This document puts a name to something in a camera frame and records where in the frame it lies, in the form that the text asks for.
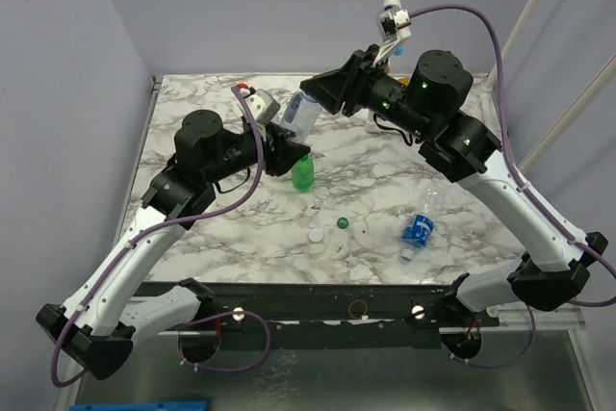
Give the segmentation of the green plastic bottle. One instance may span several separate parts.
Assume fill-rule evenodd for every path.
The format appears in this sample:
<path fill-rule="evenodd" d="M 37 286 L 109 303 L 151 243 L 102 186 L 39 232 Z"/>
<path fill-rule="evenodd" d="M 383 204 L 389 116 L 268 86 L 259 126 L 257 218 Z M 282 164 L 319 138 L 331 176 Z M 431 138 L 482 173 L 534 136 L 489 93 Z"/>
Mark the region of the green plastic bottle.
<path fill-rule="evenodd" d="M 314 162 L 310 155 L 303 156 L 291 170 L 292 184 L 301 193 L 308 192 L 315 181 Z"/>

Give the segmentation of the small clear water bottle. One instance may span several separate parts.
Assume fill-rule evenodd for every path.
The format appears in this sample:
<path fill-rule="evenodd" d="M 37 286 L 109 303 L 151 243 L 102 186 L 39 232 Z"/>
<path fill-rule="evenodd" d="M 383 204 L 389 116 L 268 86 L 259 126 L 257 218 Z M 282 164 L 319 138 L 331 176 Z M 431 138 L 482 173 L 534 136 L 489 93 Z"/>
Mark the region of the small clear water bottle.
<path fill-rule="evenodd" d="M 304 91 L 296 92 L 287 104 L 279 125 L 292 132 L 290 140 L 303 143 L 322 111 L 321 104 Z"/>

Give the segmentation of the green bottle cap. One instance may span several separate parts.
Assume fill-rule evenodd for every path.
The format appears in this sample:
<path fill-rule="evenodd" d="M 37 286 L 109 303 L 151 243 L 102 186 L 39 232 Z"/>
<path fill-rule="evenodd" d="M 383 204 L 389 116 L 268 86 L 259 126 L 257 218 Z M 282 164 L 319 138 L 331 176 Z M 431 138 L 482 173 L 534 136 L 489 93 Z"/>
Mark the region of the green bottle cap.
<path fill-rule="evenodd" d="M 344 218 L 344 217 L 340 217 L 340 218 L 338 218 L 338 220 L 337 220 L 337 226 L 338 226 L 340 229 L 347 229 L 347 228 L 349 227 L 349 221 L 348 221 L 348 219 L 347 219 L 347 218 Z"/>

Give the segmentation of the blue label clear bottle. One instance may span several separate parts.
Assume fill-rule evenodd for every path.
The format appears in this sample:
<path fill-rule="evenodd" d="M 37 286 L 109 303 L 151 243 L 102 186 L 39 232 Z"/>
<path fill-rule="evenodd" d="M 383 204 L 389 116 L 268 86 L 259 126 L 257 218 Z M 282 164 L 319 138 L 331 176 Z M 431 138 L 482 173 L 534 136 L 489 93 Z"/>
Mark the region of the blue label clear bottle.
<path fill-rule="evenodd" d="M 407 220 L 401 234 L 403 249 L 412 250 L 415 256 L 426 248 L 434 232 L 443 200 L 444 193 L 440 187 L 429 185 L 424 189 L 414 214 Z"/>

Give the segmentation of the blue white bottle cap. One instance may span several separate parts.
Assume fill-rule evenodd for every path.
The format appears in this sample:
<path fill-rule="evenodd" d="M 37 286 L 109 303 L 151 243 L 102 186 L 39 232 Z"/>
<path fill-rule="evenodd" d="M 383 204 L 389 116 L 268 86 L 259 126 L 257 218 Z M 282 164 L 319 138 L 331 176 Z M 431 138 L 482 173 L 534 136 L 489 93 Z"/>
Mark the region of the blue white bottle cap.
<path fill-rule="evenodd" d="M 410 262 L 413 260 L 414 257 L 414 252 L 410 249 L 403 249 L 401 252 L 401 258 L 406 261 L 406 262 Z"/>

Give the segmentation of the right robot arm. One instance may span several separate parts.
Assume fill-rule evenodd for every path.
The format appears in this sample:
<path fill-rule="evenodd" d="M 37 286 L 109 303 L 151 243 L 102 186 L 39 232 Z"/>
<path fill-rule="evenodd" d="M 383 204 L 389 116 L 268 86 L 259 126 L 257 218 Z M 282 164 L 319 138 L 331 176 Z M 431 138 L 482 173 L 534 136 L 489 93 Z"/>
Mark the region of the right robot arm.
<path fill-rule="evenodd" d="M 375 55 L 374 46 L 357 50 L 300 88 L 332 115 L 367 109 L 413 136 L 425 161 L 490 209 L 525 250 L 509 267 L 458 277 L 442 305 L 445 319 L 462 326 L 490 306 L 521 301 L 548 312 L 572 302 L 603 254 L 605 236 L 560 215 L 507 165 L 499 138 L 462 112 L 474 79 L 453 54 L 421 54 L 407 85 L 373 65 Z"/>

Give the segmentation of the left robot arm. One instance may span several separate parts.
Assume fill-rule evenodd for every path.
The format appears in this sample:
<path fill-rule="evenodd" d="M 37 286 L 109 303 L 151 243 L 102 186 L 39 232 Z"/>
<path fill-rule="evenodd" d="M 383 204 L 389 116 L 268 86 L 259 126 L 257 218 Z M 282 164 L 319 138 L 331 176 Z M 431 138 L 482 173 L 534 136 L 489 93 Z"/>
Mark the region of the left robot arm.
<path fill-rule="evenodd" d="M 174 135 L 175 151 L 150 182 L 125 234 L 101 266 L 62 304 L 45 304 L 36 322 L 85 372 L 104 380 L 117 372 L 137 342 L 174 325 L 206 327 L 214 296 L 189 278 L 141 309 L 128 303 L 166 251 L 205 213 L 221 192 L 221 180 L 241 171 L 281 176 L 310 152 L 274 122 L 253 131 L 224 128 L 220 116 L 197 110 Z"/>

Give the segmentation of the blue bin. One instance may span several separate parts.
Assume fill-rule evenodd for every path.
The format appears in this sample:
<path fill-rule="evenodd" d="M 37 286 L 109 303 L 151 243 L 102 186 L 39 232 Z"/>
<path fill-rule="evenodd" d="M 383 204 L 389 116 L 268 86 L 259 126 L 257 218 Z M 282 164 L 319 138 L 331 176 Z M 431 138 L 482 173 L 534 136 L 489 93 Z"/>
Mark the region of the blue bin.
<path fill-rule="evenodd" d="M 69 411 L 207 411 L 209 403 L 198 401 L 161 401 L 146 403 L 74 404 Z"/>

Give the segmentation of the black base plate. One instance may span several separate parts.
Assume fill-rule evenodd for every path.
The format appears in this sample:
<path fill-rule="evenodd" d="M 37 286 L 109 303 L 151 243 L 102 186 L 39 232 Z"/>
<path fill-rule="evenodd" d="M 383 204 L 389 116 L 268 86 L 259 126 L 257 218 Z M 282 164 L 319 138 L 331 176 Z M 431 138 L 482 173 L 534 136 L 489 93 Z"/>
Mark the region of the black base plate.
<path fill-rule="evenodd" d="M 447 285 L 210 283 L 196 325 L 176 321 L 166 333 L 206 341 L 222 313 L 226 349 L 438 348 L 441 329 L 498 325 L 486 312 L 453 306 Z"/>

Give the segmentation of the aluminium rail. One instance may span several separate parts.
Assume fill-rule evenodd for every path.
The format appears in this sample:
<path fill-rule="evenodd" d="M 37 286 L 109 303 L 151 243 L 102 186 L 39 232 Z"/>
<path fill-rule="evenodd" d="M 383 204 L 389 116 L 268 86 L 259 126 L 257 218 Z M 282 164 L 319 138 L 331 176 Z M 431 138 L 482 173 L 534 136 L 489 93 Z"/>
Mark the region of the aluminium rail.
<path fill-rule="evenodd" d="M 531 328 L 530 314 L 523 303 L 498 305 L 500 327 L 513 330 L 529 330 Z M 581 330 L 586 328 L 586 322 L 581 310 L 571 304 L 565 304 L 551 312 L 543 312 L 531 308 L 537 330 Z"/>

